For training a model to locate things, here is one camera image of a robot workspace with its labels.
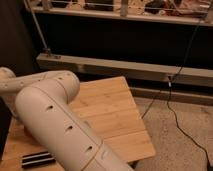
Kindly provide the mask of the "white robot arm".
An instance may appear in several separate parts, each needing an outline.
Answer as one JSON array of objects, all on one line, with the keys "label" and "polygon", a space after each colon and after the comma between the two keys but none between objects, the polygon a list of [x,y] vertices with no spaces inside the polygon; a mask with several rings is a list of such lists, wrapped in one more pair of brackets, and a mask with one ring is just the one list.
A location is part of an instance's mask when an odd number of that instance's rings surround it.
[{"label": "white robot arm", "polygon": [[0,67],[0,96],[65,171],[133,171],[69,108],[79,89],[68,70],[17,77]]}]

